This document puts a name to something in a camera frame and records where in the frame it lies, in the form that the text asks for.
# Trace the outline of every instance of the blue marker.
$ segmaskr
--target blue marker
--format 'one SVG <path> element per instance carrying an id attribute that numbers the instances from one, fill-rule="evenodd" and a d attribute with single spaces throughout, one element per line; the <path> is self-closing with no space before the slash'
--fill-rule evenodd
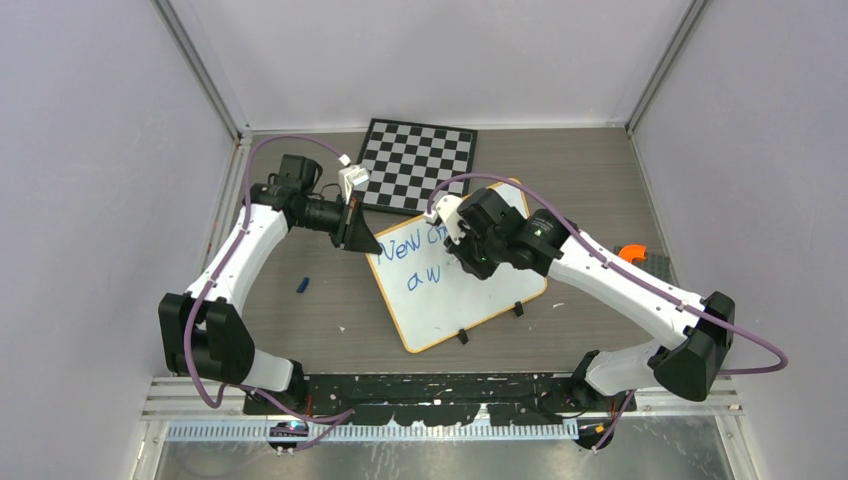
<path id="1" fill-rule="evenodd" d="M 306 286 L 309 285 L 309 277 L 303 277 L 303 281 L 300 282 L 300 286 L 297 287 L 297 293 L 303 293 L 306 290 Z"/>

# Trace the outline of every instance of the gray table surface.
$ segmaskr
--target gray table surface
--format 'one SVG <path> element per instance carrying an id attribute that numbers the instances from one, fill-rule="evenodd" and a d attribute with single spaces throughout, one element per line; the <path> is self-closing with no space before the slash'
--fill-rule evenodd
<path id="1" fill-rule="evenodd" d="M 317 137 L 356 161 L 364 133 Z M 251 180 L 264 182 L 276 172 L 283 153 L 321 163 L 326 170 L 321 185 L 337 181 L 333 155 L 298 140 L 263 148 Z M 610 249 L 638 243 L 662 252 L 623 129 L 483 130 L 473 170 L 518 178 Z M 471 191 L 489 183 L 472 181 Z M 374 233 L 409 218 L 365 215 Z M 310 278 L 309 287 L 298 294 L 303 277 Z M 243 317 L 258 348 L 298 360 L 311 373 L 571 371 L 589 350 L 617 350 L 649 339 L 610 307 L 558 282 L 550 281 L 524 309 L 520 318 L 507 313 L 470 330 L 466 345 L 449 340 L 408 353 L 364 255 L 333 249 L 326 234 L 294 229 L 259 273 Z"/>

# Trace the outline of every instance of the black end effector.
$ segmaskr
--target black end effector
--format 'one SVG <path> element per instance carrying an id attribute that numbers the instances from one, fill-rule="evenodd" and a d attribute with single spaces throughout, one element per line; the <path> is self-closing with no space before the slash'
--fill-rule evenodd
<path id="1" fill-rule="evenodd" d="M 509 263 L 518 270 L 533 270 L 542 276 L 568 239 L 568 230 L 545 209 L 524 218 L 498 192 L 483 188 L 465 199 L 457 210 L 465 231 L 459 244 L 445 240 L 448 253 L 454 255 L 462 269 L 485 280 L 498 265 Z"/>
<path id="2" fill-rule="evenodd" d="M 282 210 L 289 225 L 327 232 L 336 248 L 379 255 L 380 244 L 362 215 L 362 194 L 354 192 L 347 205 L 341 194 L 335 201 L 316 198 L 313 192 L 323 171 L 315 160 L 283 155 L 279 173 L 269 175 L 267 184 L 251 187 L 251 201 Z"/>

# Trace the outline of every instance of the whiteboard frame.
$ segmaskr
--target whiteboard frame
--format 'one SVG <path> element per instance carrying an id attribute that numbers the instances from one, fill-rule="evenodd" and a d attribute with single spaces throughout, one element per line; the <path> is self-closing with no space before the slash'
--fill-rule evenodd
<path id="1" fill-rule="evenodd" d="M 519 184 L 521 183 L 521 182 L 519 182 L 519 181 L 518 181 L 518 179 L 515 179 L 515 178 L 510 178 L 510 180 L 514 181 L 515 183 L 519 183 Z M 489 186 L 487 186 L 487 187 L 485 187 L 485 188 L 497 188 L 497 187 L 499 187 L 499 186 L 501 186 L 501 185 L 503 185 L 503 182 L 497 182 L 497 183 L 492 184 L 492 185 L 489 185 Z M 462 197 L 462 198 L 463 198 L 463 199 L 466 199 L 466 198 L 468 198 L 468 197 L 469 197 L 469 195 L 466 195 L 466 196 L 464 196 L 464 197 Z M 521 200 L 524 202 L 524 211 L 525 211 L 525 212 L 527 212 L 527 213 L 526 213 L 526 215 L 529 217 L 529 216 L 530 216 L 530 206 L 529 206 L 529 205 L 527 205 L 527 196 L 524 194 L 524 192 L 521 192 Z M 407 225 L 409 225 L 409 224 L 411 224 L 411 223 L 413 223 L 413 222 L 417 222 L 417 221 L 418 221 L 418 220 L 420 220 L 423 216 L 424 216 L 424 215 L 418 215 L 418 216 L 416 216 L 416 217 L 412 217 L 412 218 L 410 218 L 409 220 L 407 220 L 407 221 L 405 221 L 405 222 L 402 222 L 402 223 L 399 223 L 399 224 L 397 224 L 397 225 L 394 225 L 394 226 L 392 226 L 392 227 L 389 227 L 389 228 L 387 228 L 387 229 L 385 229 L 385 230 L 383 230 L 383 231 L 381 231 L 381 232 L 377 233 L 377 234 L 376 234 L 376 235 L 374 235 L 374 236 L 375 236 L 375 237 L 379 240 L 381 236 L 383 236 L 383 235 L 387 235 L 387 234 L 389 234 L 389 233 L 392 233 L 393 231 L 398 230 L 398 229 L 400 229 L 400 228 L 403 228 L 403 227 L 405 227 L 405 226 L 407 226 Z M 445 342 L 445 341 L 447 341 L 447 340 L 450 340 L 451 338 L 456 337 L 456 336 L 459 334 L 459 331 L 456 331 L 456 332 L 454 332 L 454 333 L 452 333 L 452 334 L 448 334 L 448 335 L 446 335 L 445 337 L 443 337 L 443 338 L 441 338 L 441 339 L 439 339 L 439 340 L 436 340 L 435 342 L 433 342 L 433 343 L 431 343 L 431 344 L 429 344 L 429 345 L 426 345 L 426 346 L 424 346 L 424 347 L 421 347 L 421 348 L 419 348 L 419 349 L 412 349 L 412 348 L 409 348 L 409 345 L 407 345 L 407 343 L 406 343 L 406 338 L 404 338 L 404 336 L 403 336 L 403 331 L 401 330 L 400 325 L 398 324 L 397 316 L 395 315 L 394 309 L 392 309 L 392 303 L 389 301 L 388 296 L 386 296 L 386 291 L 385 291 L 385 289 L 383 288 L 383 283 L 382 283 L 382 282 L 380 282 L 380 276 L 377 274 L 377 266 L 376 266 L 376 265 L 374 265 L 374 260 L 372 259 L 372 255 L 366 255 L 366 256 L 365 256 L 365 258 L 367 258 L 367 259 L 368 259 L 368 266 L 370 266 L 370 267 L 371 267 L 371 272 L 374 274 L 374 280 L 377 282 L 377 287 L 380 289 L 380 295 L 382 295 L 382 296 L 383 296 L 383 301 L 386 303 L 386 308 L 388 308 L 388 309 L 389 309 L 389 315 L 391 315 L 391 317 L 392 317 L 392 323 L 394 323 L 394 324 L 395 324 L 395 330 L 397 330 L 397 332 L 398 332 L 398 336 L 400 337 L 400 341 L 401 341 L 401 343 L 403 343 L 403 348 L 404 348 L 407 352 L 409 352 L 409 353 L 421 353 L 421 352 L 423 352 L 424 350 L 427 350 L 427 349 L 430 349 L 430 348 L 432 348 L 432 347 L 435 347 L 436 345 L 438 345 L 438 344 L 440 344 L 440 343 L 442 343 L 442 342 Z M 545 293 L 547 290 L 548 290 L 548 279 L 547 279 L 547 277 L 545 277 L 545 278 L 544 278 L 544 285 L 542 286 L 542 289 L 541 289 L 541 290 L 539 290 L 539 293 L 536 293 L 536 294 L 534 294 L 534 295 L 531 295 L 531 296 L 529 296 L 529 297 L 527 297 L 527 298 L 525 298 L 525 299 L 523 299 L 523 300 L 520 300 L 520 301 L 521 301 L 521 303 L 522 303 L 522 304 L 525 304 L 525 303 L 529 302 L 530 300 L 533 300 L 533 299 L 535 299 L 535 298 L 537 298 L 537 297 L 541 296 L 541 295 L 542 295 L 543 293 Z M 480 320 L 480 321 L 478 321 L 478 322 L 472 323 L 471 325 L 469 325 L 468 327 L 464 328 L 463 330 L 465 330 L 465 331 L 471 330 L 472 328 L 474 328 L 474 327 L 476 327 L 476 326 L 478 326 L 478 325 L 482 324 L 483 322 L 489 321 L 489 320 L 491 320 L 491 319 L 493 319 L 493 318 L 495 318 L 495 317 L 497 317 L 497 316 L 499 316 L 499 315 L 502 315 L 502 314 L 504 314 L 504 313 L 506 313 L 506 312 L 512 311 L 512 310 L 513 310 L 513 308 L 514 308 L 514 307 L 507 307 L 507 308 L 505 308 L 505 309 L 503 309 L 503 310 L 501 310 L 501 311 L 499 311 L 499 312 L 495 313 L 494 315 L 491 315 L 491 316 L 489 316 L 489 317 L 483 318 L 482 320 Z"/>

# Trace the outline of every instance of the wire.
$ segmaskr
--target wire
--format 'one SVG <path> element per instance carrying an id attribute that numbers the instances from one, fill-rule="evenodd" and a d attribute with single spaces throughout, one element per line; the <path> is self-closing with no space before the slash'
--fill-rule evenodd
<path id="1" fill-rule="evenodd" d="M 621 416 L 624 414 L 624 411 L 627 410 L 627 406 L 630 405 L 630 401 L 633 400 L 633 395 L 635 393 L 636 390 L 630 390 L 629 392 L 627 392 L 627 396 L 624 397 L 624 401 L 621 402 L 621 409 L 619 409 L 618 413 L 615 415 L 615 417 L 613 417 L 612 422 L 610 422 L 610 426 L 606 429 L 601 439 L 598 440 L 598 443 L 596 443 L 592 447 L 592 451 L 595 452 L 595 455 L 598 454 L 598 449 L 601 448 L 604 442 L 607 441 L 607 438 L 612 435 L 613 429 L 615 429 L 615 426 L 618 425 L 618 421 L 621 420 Z"/>
<path id="2" fill-rule="evenodd" d="M 524 185 L 521 185 L 520 183 L 515 182 L 513 180 L 510 180 L 509 178 L 506 178 L 506 177 L 501 177 L 501 176 L 498 176 L 498 175 L 491 175 L 491 174 L 488 174 L 488 173 L 464 173 L 462 175 L 457 175 L 455 177 L 451 177 L 451 178 L 445 180 L 444 182 L 436 185 L 436 188 L 433 190 L 433 192 L 430 194 L 430 197 L 427 199 L 427 212 L 428 213 L 431 212 L 431 209 L 432 209 L 432 206 L 433 206 L 433 200 L 436 198 L 437 192 L 439 192 L 440 190 L 444 190 L 448 185 L 450 185 L 453 182 L 458 182 L 458 181 L 461 181 L 461 180 L 467 180 L 467 179 L 473 179 L 473 178 L 487 178 L 487 179 L 490 179 L 490 180 L 496 180 L 498 182 L 505 183 L 507 185 L 513 186 L 513 187 L 521 190 L 522 192 L 526 193 L 531 198 L 533 198 L 534 200 L 539 202 L 539 204 L 541 204 L 542 207 L 546 208 L 549 212 L 551 212 L 551 214 L 557 219 L 557 221 L 559 221 L 566 228 L 566 230 L 568 230 L 568 233 L 571 234 L 571 237 L 574 238 L 584 249 L 586 249 L 586 251 L 588 251 L 594 258 L 597 258 L 600 263 L 607 264 L 607 257 L 605 255 L 601 254 L 601 252 L 599 252 L 588 241 L 586 241 L 586 239 L 583 238 L 582 235 L 580 235 L 580 232 L 574 226 L 572 226 L 565 219 L 565 217 L 562 216 L 562 214 L 559 213 L 559 211 L 556 209 L 556 207 L 554 207 L 553 205 L 548 203 L 544 198 L 542 198 L 541 195 L 534 192 L 530 188 L 527 188 Z M 669 303 L 674 305 L 675 308 L 682 305 L 683 309 L 686 310 L 688 313 L 691 313 L 692 315 L 703 318 L 704 320 L 706 320 L 706 321 L 708 321 L 712 324 L 718 325 L 719 327 L 724 328 L 725 330 L 728 330 L 728 331 L 730 331 L 730 332 L 732 332 L 736 335 L 739 335 L 740 337 L 742 337 L 746 340 L 750 340 L 751 342 L 754 342 L 755 344 L 757 344 L 757 345 L 765 348 L 766 350 L 770 351 L 771 353 L 775 354 L 775 356 L 777 356 L 777 358 L 778 358 L 778 362 L 775 363 L 774 365 L 768 365 L 768 366 L 765 366 L 765 367 L 749 367 L 749 368 L 737 368 L 737 369 L 730 369 L 730 370 L 720 370 L 718 372 L 719 375 L 753 375 L 753 374 L 760 374 L 760 373 L 771 373 L 771 372 L 777 372 L 777 371 L 783 370 L 789 364 L 789 359 L 786 357 L 786 354 L 783 353 L 783 351 L 781 349 L 777 348 L 775 345 L 773 345 L 768 340 L 765 340 L 764 338 L 761 338 L 761 337 L 745 330 L 744 328 L 740 328 L 740 327 L 737 327 L 736 325 L 725 322 L 724 320 L 721 320 L 720 318 L 718 318 L 714 315 L 711 315 L 707 312 L 698 310 L 697 308 L 695 308 L 691 305 L 683 304 L 679 298 L 675 297 L 674 295 L 672 295 L 672 294 L 670 294 L 670 293 L 668 293 L 664 290 L 661 290 L 661 289 L 651 285 L 650 283 L 648 283 L 648 282 L 642 280 L 641 278 L 637 277 L 636 275 L 628 272 L 627 270 L 625 270 L 620 265 L 617 265 L 614 262 L 609 262 L 607 265 L 614 272 L 618 273 L 619 275 L 626 278 L 627 280 L 630 280 L 632 283 L 636 284 L 637 286 L 642 287 L 643 289 L 653 293 L 654 295 L 668 301 Z"/>
<path id="3" fill-rule="evenodd" d="M 583 416 L 583 415 L 585 415 L 585 414 L 586 414 L 586 412 L 588 412 L 588 411 L 589 411 L 589 409 L 587 408 L 586 410 L 583 410 L 582 412 L 580 412 L 580 413 L 578 413 L 578 414 L 576 414 L 576 415 L 569 415 L 569 416 L 566 416 L 566 415 L 557 415 L 557 416 L 558 416 L 559 418 L 563 419 L 563 420 L 570 420 L 570 419 L 572 419 L 572 418 L 582 417 L 582 416 Z"/>
<path id="4" fill-rule="evenodd" d="M 333 152 L 333 154 L 336 155 L 336 157 L 342 157 L 344 155 L 342 152 L 340 152 L 339 150 L 334 148 L 332 145 L 325 143 L 321 140 L 318 140 L 317 138 L 313 138 L 313 137 L 310 137 L 310 136 L 307 136 L 307 135 L 295 135 L 295 134 L 274 135 L 272 137 L 262 139 L 260 142 L 258 142 L 256 145 L 253 146 L 253 148 L 251 149 L 250 153 L 247 156 L 247 161 L 245 162 L 245 167 L 244 167 L 244 221 L 243 221 L 242 225 L 250 225 L 250 217 L 251 217 L 251 212 L 252 212 L 251 199 L 250 199 L 250 171 L 251 171 L 251 167 L 253 166 L 253 159 L 256 157 L 256 152 L 258 152 L 262 147 L 264 147 L 268 143 L 271 143 L 275 140 L 282 140 L 282 139 L 304 140 L 304 141 L 311 142 L 311 143 L 314 143 L 314 144 L 317 144 L 317 145 L 320 145 L 320 146 L 326 148 L 327 150 Z M 217 280 L 218 276 L 221 275 L 221 272 L 224 270 L 224 267 L 227 266 L 227 263 L 232 258 L 233 254 L 235 253 L 239 244 L 241 244 L 241 241 L 244 238 L 244 235 L 245 235 L 245 230 L 239 230 L 238 234 L 236 235 L 235 240 L 230 245 L 230 248 L 228 248 L 227 251 L 224 253 L 223 258 L 221 259 L 221 263 L 219 263 L 218 266 L 215 267 L 215 270 L 212 272 L 212 275 L 209 276 L 209 280 L 203 285 L 203 288 L 200 290 L 200 293 L 197 295 L 197 298 L 195 299 L 194 303 L 191 306 L 191 310 L 189 311 L 189 314 L 188 314 L 188 320 L 186 321 L 185 330 L 183 331 L 183 351 L 185 352 L 186 367 L 188 369 L 189 376 L 191 377 L 191 381 L 194 384 L 194 388 L 197 389 L 197 393 L 200 395 L 200 398 L 210 408 L 218 408 L 218 407 L 221 406 L 221 403 L 224 400 L 224 389 L 227 387 L 227 384 L 226 383 L 221 384 L 221 386 L 218 388 L 218 393 L 217 393 L 215 400 L 213 400 L 212 397 L 210 397 L 209 394 L 206 392 L 206 388 L 203 387 L 203 383 L 200 380 L 200 375 L 198 375 L 198 373 L 197 373 L 197 365 L 195 365 L 195 363 L 194 363 L 194 355 L 192 354 L 192 350 L 191 350 L 191 332 L 193 330 L 194 322 L 195 322 L 195 319 L 197 318 L 197 313 L 200 310 L 200 306 L 202 305 L 203 300 L 206 298 L 206 295 L 209 294 L 209 290 L 211 290 L 212 287 L 215 285 L 215 280 Z M 307 416 L 300 415 L 299 413 L 297 413 L 297 412 L 291 410 L 290 408 L 286 407 L 285 405 L 280 403 L 276 398 L 274 398 L 271 394 L 269 394 L 268 392 L 265 392 L 264 390 L 254 389 L 253 387 L 247 386 L 247 385 L 236 385 L 236 386 L 241 388 L 242 390 L 246 389 L 246 391 L 255 392 L 255 393 L 261 395 L 266 400 L 271 402 L 271 404 L 273 404 L 275 407 L 279 408 L 283 412 L 285 412 L 285 413 L 287 413 L 287 414 L 289 414 L 289 415 L 291 415 L 295 418 L 298 418 L 298 419 L 300 419 L 304 422 L 312 422 L 312 423 L 319 423 L 319 424 L 335 422 L 335 423 L 333 423 L 333 425 L 329 429 L 327 429 L 327 432 L 324 432 L 324 435 L 326 435 L 331 430 L 333 430 L 335 427 L 340 425 L 341 422 L 343 422 L 345 419 L 347 419 L 347 417 L 349 417 L 353 413 L 353 410 L 351 409 L 351 410 L 348 410 L 348 411 L 341 413 L 339 415 L 335 415 L 333 417 L 323 417 L 323 418 L 307 417 Z M 315 443 L 316 442 L 314 440 L 307 442 L 306 445 L 302 445 L 301 446 L 302 448 L 301 447 L 296 448 L 295 451 L 304 450 L 306 448 L 311 447 Z"/>

